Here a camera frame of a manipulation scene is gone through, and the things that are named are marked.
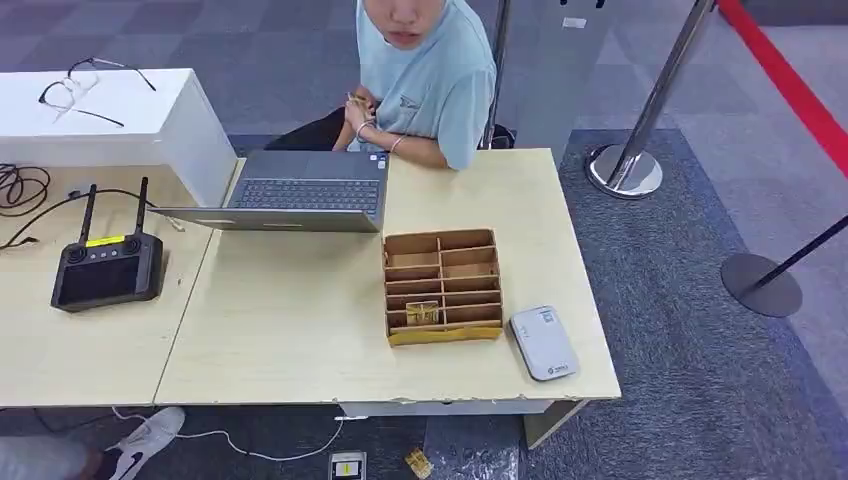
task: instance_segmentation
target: light blue t-shirt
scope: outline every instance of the light blue t-shirt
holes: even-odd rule
[[[456,170],[468,167],[483,136],[495,91],[495,63],[480,17],[465,0],[444,0],[421,45],[399,50],[385,41],[357,0],[360,83],[380,101],[377,127],[436,139]],[[382,147],[354,140],[350,151]]]

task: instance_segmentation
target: bracelet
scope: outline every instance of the bracelet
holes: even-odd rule
[[[397,140],[395,140],[395,143],[392,144],[392,148],[389,149],[389,155],[391,155],[392,153],[395,153],[395,149],[397,148],[397,146],[400,144],[400,142],[404,138],[406,138],[406,135],[403,135],[400,138],[398,138]]]
[[[359,140],[360,143],[367,143],[365,141],[365,139],[363,139],[362,137],[359,136],[359,134],[362,132],[362,129],[365,128],[366,126],[372,126],[373,127],[374,122],[370,122],[370,121],[366,120],[366,121],[362,122],[362,125],[360,125],[359,128],[356,129],[356,139]]]

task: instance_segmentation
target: sneaker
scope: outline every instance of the sneaker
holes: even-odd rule
[[[132,480],[139,470],[168,446],[177,437],[185,421],[185,412],[180,407],[168,407],[148,418],[133,433],[111,449],[119,449],[117,470],[110,480]]]

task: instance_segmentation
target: cardboard compartment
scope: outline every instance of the cardboard compartment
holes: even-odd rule
[[[442,282],[439,279],[431,280],[404,280],[400,282],[386,282],[387,295],[409,295],[412,293],[441,293]]]
[[[503,310],[500,303],[445,307],[445,321],[449,324],[491,320],[503,321]]]
[[[439,265],[419,265],[413,267],[386,267],[386,281],[425,280],[439,278]]]
[[[500,279],[497,275],[482,275],[479,277],[443,278],[445,292],[468,292],[480,290],[500,291]]]
[[[386,308],[389,310],[404,310],[407,303],[437,301],[443,307],[441,293],[413,293],[409,295],[387,295]]]
[[[439,265],[439,239],[433,234],[389,237],[384,251],[386,267]]]
[[[463,305],[485,305],[489,303],[501,303],[500,290],[489,290],[483,292],[450,292],[442,297],[444,306],[459,307]]]
[[[386,322],[389,328],[406,326],[406,310],[389,310],[386,312]]]
[[[442,274],[446,278],[498,274],[495,246],[471,247],[441,252]]]
[[[439,235],[441,250],[457,250],[473,247],[487,247],[495,244],[491,230],[461,230],[443,232]]]
[[[503,332],[491,230],[387,237],[383,267],[386,334],[392,346],[496,339]]]

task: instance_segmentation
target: laptop keyboard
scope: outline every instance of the laptop keyboard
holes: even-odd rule
[[[362,210],[377,213],[379,180],[245,180],[235,208]]]

